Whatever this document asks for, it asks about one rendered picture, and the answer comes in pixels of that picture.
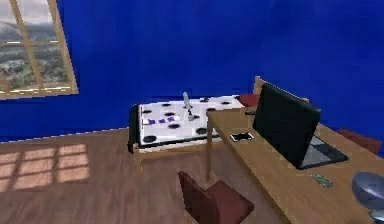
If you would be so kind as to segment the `dark red wooden chair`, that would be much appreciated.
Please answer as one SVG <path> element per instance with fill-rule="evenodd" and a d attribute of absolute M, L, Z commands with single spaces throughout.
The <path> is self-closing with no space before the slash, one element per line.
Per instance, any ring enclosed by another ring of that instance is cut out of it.
<path fill-rule="evenodd" d="M 360 145 L 361 147 L 367 149 L 373 154 L 378 154 L 379 150 L 382 146 L 382 142 L 380 140 L 371 138 L 371 137 L 366 137 L 363 135 L 360 135 L 358 133 L 352 132 L 347 129 L 338 129 L 337 132 L 344 136 L 345 138 L 353 141 L 354 143 Z"/>

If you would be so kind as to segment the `silver compact disk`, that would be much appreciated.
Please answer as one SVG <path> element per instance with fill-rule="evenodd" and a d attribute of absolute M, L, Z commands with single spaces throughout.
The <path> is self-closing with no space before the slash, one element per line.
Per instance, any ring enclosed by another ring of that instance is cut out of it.
<path fill-rule="evenodd" d="M 384 176 L 357 172 L 351 187 L 357 201 L 369 210 L 373 224 L 384 224 Z"/>

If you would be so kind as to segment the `white spotted bed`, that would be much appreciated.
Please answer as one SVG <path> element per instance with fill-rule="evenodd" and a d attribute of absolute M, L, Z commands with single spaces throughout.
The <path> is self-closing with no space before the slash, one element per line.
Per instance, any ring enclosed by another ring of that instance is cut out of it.
<path fill-rule="evenodd" d="M 129 111 L 128 150 L 141 171 L 141 160 L 161 151 L 180 153 L 179 147 L 204 144 L 207 138 L 208 111 L 242 108 L 237 95 L 189 99 L 194 120 L 189 121 L 184 101 L 135 104 Z"/>

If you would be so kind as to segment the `white black cell phone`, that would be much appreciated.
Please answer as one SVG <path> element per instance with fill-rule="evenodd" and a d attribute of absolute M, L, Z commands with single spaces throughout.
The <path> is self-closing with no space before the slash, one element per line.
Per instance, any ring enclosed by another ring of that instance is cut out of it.
<path fill-rule="evenodd" d="M 252 140 L 254 136 L 250 132 L 231 134 L 230 138 L 233 142 Z"/>

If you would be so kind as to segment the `dark red pillow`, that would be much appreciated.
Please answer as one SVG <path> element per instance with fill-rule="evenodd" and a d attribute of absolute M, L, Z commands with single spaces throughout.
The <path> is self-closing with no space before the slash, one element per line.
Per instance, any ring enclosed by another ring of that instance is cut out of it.
<path fill-rule="evenodd" d="M 259 96 L 255 94 L 241 94 L 236 97 L 236 99 L 244 106 L 244 107 L 255 107 L 258 105 Z"/>

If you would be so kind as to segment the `black laptop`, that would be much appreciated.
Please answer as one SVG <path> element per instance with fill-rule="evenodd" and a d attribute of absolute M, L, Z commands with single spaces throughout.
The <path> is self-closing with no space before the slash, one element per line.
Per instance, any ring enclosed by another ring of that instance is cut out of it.
<path fill-rule="evenodd" d="M 303 170 L 348 160 L 348 157 L 315 136 L 321 110 L 310 103 L 264 84 L 253 128 L 291 165 Z"/>

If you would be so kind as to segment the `wooden desk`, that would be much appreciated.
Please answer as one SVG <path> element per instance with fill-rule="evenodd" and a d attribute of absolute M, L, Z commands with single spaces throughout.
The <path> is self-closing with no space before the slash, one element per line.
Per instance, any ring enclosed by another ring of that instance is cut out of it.
<path fill-rule="evenodd" d="M 220 135 L 286 224 L 372 224 L 368 210 L 355 200 L 351 180 L 358 171 L 384 175 L 384 159 L 320 124 L 315 135 L 349 159 L 298 170 L 253 130 L 253 118 L 243 108 L 209 111 L 207 118 L 207 132 Z M 254 138 L 230 138 L 245 132 Z M 333 186 L 322 187 L 313 174 L 326 177 Z"/>

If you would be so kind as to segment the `green card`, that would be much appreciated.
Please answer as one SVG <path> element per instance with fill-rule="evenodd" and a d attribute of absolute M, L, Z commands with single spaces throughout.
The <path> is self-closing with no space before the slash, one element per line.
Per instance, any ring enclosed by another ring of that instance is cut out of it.
<path fill-rule="evenodd" d="M 333 186 L 333 182 L 327 179 L 326 177 L 319 175 L 319 174 L 313 174 L 312 178 L 322 187 L 324 188 L 330 188 Z"/>

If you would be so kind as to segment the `wooden framed window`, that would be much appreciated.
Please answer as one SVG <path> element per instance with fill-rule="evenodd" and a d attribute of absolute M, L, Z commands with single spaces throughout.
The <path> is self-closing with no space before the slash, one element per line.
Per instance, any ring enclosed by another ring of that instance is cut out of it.
<path fill-rule="evenodd" d="M 57 0 L 0 0 L 0 100 L 77 92 Z"/>

